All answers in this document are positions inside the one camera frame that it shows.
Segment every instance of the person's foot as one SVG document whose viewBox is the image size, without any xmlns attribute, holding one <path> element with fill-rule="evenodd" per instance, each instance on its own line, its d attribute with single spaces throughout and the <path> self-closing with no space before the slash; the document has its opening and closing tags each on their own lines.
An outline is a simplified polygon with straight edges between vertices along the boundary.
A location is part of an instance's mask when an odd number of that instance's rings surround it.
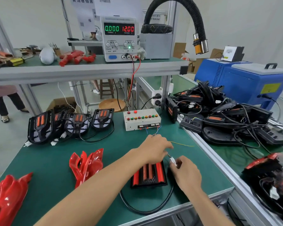
<svg viewBox="0 0 283 226">
<path fill-rule="evenodd" d="M 96 89 L 94 89 L 93 92 L 96 93 L 96 94 L 100 94 L 100 91 L 96 90 Z"/>
<path fill-rule="evenodd" d="M 9 117 L 8 116 L 1 116 L 1 121 L 3 123 L 8 123 L 10 121 Z"/>
<path fill-rule="evenodd" d="M 23 112 L 23 113 L 29 113 L 29 111 L 27 110 L 27 108 L 20 109 L 20 111 Z"/>
</svg>

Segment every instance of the yellow tool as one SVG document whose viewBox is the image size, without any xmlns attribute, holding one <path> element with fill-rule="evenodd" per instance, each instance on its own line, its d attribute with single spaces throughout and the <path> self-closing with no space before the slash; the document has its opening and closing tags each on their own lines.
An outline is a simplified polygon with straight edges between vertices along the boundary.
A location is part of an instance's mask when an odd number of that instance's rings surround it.
<svg viewBox="0 0 283 226">
<path fill-rule="evenodd" d="M 9 67 L 14 67 L 23 63 L 25 63 L 25 60 L 23 58 L 14 58 L 6 61 L 6 64 Z"/>
</svg>

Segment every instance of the power outlet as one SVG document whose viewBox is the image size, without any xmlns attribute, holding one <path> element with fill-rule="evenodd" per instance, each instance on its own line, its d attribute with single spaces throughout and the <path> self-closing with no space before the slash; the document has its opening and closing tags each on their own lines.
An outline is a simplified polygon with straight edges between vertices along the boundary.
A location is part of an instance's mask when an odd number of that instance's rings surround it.
<svg viewBox="0 0 283 226">
<path fill-rule="evenodd" d="M 152 91 L 152 97 L 154 97 L 154 96 L 156 96 L 156 94 L 160 94 L 160 95 L 162 95 L 162 88 L 160 87 L 159 88 L 159 90 L 153 90 Z M 151 100 L 151 103 L 152 103 L 152 105 L 155 105 L 155 102 L 156 101 L 160 101 L 160 104 L 161 104 L 161 102 L 162 102 L 162 98 L 160 98 L 160 99 L 152 99 Z"/>
</svg>

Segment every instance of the digital display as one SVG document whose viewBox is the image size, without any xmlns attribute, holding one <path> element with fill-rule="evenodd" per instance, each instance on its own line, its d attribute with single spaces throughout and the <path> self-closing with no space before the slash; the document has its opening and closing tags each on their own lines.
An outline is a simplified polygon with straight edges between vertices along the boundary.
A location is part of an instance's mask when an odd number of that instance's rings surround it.
<svg viewBox="0 0 283 226">
<path fill-rule="evenodd" d="M 135 35 L 134 24 L 104 23 L 105 35 Z"/>
</svg>

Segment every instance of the hand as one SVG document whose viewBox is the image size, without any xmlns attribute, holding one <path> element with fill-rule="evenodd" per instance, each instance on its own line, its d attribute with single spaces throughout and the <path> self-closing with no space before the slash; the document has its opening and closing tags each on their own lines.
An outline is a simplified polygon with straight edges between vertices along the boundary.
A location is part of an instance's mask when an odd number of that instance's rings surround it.
<svg viewBox="0 0 283 226">
<path fill-rule="evenodd" d="M 145 164 L 155 164 L 161 162 L 168 154 L 165 151 L 166 148 L 173 149 L 173 145 L 165 137 L 158 134 L 155 136 L 148 135 L 146 140 L 136 150 L 145 160 Z"/>
<path fill-rule="evenodd" d="M 191 191 L 201 191 L 201 174 L 197 166 L 185 156 L 180 156 L 176 163 L 177 167 L 170 162 L 170 168 L 185 195 L 188 196 Z"/>
</svg>

